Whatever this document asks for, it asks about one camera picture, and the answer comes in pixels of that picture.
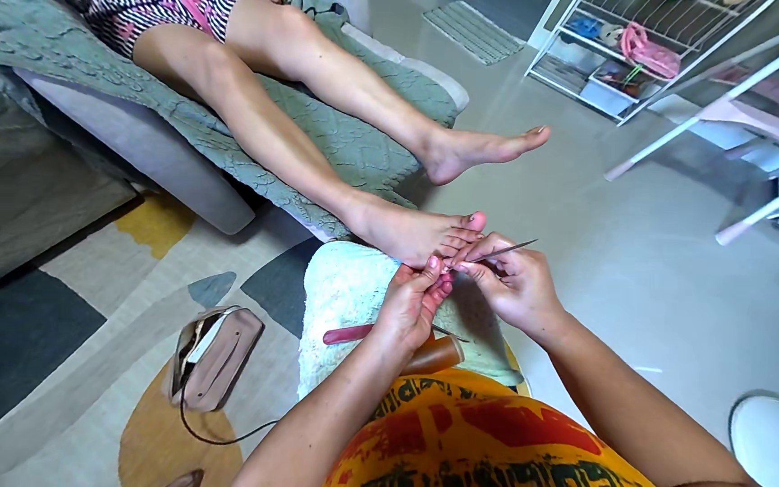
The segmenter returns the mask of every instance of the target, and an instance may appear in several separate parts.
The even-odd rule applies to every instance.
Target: pink bag
[[[677,76],[681,69],[681,58],[678,54],[649,41],[645,28],[635,22],[624,28],[621,50],[629,61],[641,63],[666,80]]]

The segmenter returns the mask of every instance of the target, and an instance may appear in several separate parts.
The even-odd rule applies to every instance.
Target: brown bottle
[[[465,353],[459,340],[448,335],[423,343],[399,375],[439,372],[460,364],[462,360],[465,360]]]

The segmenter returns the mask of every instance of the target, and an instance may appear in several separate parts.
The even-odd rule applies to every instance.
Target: white shelf
[[[687,73],[705,61],[715,50],[720,49],[738,31],[752,23],[762,12],[772,6],[776,0],[744,0],[733,5],[721,5],[722,0],[570,0],[548,39],[538,46],[539,52],[525,72],[568,96],[593,106],[582,98],[582,88],[578,84],[569,84],[561,75],[539,66],[545,60],[552,59],[550,52],[558,37],[572,38],[581,50],[607,57],[625,65],[635,67],[637,63],[626,59],[620,49],[603,44],[599,39],[582,37],[568,27],[573,18],[590,18],[601,23],[626,26],[630,22],[641,25],[652,41],[674,50],[681,58],[680,72],[671,80],[664,81],[662,76],[650,69],[642,68],[647,78],[655,80],[658,89],[653,94],[646,93],[641,99],[616,117],[601,113],[618,120],[621,127],[628,120],[644,110],[681,80]]]
[[[636,65],[635,62],[628,61],[627,58],[624,57],[623,53],[618,52],[616,50],[613,50],[609,46],[607,46],[605,44],[602,44],[602,43],[600,43],[598,41],[595,41],[594,39],[589,39],[587,37],[579,36],[579,34],[577,34],[576,32],[573,32],[572,30],[570,30],[570,29],[568,29],[567,27],[564,27],[564,26],[559,26],[558,30],[561,31],[562,33],[566,34],[567,36],[573,37],[574,39],[576,39],[577,41],[585,44],[586,46],[588,46],[590,48],[593,48],[594,50],[596,50],[599,53],[602,53],[602,54],[604,54],[606,56],[609,56],[609,57],[611,57],[611,58],[613,58],[613,59],[615,59],[617,61],[621,61],[624,64],[628,64],[630,67],[634,67]],[[648,76],[651,76],[652,78],[655,78],[655,79],[658,79],[658,80],[662,78],[661,76],[658,76],[658,75],[652,73],[648,68],[644,68],[643,67],[642,68],[642,72],[647,74]]]
[[[580,93],[585,83],[588,82],[588,76],[578,69],[568,65],[551,55],[545,55],[543,59],[536,64],[536,67],[527,73],[528,76],[554,87],[570,98],[579,100],[585,105],[594,108],[598,113],[614,120],[620,120],[616,117],[600,110],[600,107],[583,98]]]

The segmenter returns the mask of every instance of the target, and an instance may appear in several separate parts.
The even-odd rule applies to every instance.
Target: striped dress
[[[197,28],[224,42],[236,0],[68,0],[92,32],[117,53],[131,59],[134,43],[162,23]]]

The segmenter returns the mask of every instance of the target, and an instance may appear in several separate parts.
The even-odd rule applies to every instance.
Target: blue item on shelf
[[[593,18],[575,18],[567,23],[568,29],[588,39],[596,39],[602,26],[602,22]]]

